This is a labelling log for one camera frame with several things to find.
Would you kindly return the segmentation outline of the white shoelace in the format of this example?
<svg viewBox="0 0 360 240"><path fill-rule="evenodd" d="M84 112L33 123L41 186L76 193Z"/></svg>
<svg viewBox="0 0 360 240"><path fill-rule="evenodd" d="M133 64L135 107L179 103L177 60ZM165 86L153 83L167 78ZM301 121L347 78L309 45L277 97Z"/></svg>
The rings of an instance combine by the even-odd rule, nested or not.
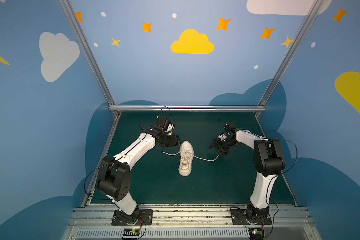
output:
<svg viewBox="0 0 360 240"><path fill-rule="evenodd" d="M179 155L180 153L183 153L183 152L188 152L188 151L180 150L180 151L178 151L177 153L174 153L174 154L161 151L162 154L165 154L165 155L168 155L168 156L176 156L176 155ZM214 161L216 161L216 160L220 157L220 155L217 155L213 160L210 160L210 159L205 159L205 158L197 157L195 154L192 154L192 156L193 156L194 158L198 159L198 160L202 160L202 161L206 161L206 162L214 162Z"/></svg>

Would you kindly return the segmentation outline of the white knit sneaker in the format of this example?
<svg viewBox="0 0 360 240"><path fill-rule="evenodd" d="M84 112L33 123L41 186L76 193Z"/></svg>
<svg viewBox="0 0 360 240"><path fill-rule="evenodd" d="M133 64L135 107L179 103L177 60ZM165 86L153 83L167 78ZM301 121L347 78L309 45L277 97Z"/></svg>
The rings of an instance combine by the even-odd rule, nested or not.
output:
<svg viewBox="0 0 360 240"><path fill-rule="evenodd" d="M183 177L189 176L192 171L192 161L194 158L194 148L188 141L184 141L180 146L180 165L179 174Z"/></svg>

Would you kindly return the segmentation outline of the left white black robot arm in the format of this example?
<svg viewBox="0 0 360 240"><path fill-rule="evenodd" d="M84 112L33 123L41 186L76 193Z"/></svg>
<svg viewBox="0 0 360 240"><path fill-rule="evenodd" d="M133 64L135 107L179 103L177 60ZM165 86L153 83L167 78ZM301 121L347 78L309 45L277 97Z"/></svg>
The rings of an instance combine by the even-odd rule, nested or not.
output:
<svg viewBox="0 0 360 240"><path fill-rule="evenodd" d="M145 131L119 154L102 159L95 186L118 207L115 212L116 225L135 225L140 219L139 205L130 194L134 165L157 144L166 148L176 147L180 143L177 134Z"/></svg>

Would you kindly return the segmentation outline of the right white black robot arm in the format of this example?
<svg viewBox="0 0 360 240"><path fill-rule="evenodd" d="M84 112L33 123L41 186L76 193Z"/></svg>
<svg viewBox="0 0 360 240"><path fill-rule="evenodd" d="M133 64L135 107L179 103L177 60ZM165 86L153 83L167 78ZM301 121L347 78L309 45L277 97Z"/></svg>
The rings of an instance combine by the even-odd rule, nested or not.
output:
<svg viewBox="0 0 360 240"><path fill-rule="evenodd" d="M210 149L217 149L218 155L227 155L230 148L245 144L254 150L254 168L257 172L254 191L250 197L245 219L248 224L271 224L270 196L275 181L286 167L279 139L265 138L248 130L227 128L225 133L213 139Z"/></svg>

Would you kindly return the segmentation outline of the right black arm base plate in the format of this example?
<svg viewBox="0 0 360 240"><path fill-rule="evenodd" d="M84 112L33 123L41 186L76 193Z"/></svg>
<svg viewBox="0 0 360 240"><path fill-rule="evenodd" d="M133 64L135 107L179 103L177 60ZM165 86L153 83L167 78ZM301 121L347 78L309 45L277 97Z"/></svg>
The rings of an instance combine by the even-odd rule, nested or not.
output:
<svg viewBox="0 0 360 240"><path fill-rule="evenodd" d="M272 225L269 208L264 209L239 209L230 208L233 225Z"/></svg>

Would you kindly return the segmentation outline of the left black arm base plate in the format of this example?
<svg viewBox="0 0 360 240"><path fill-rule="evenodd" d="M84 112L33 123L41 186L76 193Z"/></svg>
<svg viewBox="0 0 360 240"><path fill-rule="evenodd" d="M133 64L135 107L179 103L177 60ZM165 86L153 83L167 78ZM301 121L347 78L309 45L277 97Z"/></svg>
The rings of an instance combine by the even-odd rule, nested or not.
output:
<svg viewBox="0 0 360 240"><path fill-rule="evenodd" d="M131 215L127 215L123 211L115 210L111 225L112 226L137 226L147 225L150 226L153 220L152 210L139 210L136 209Z"/></svg>

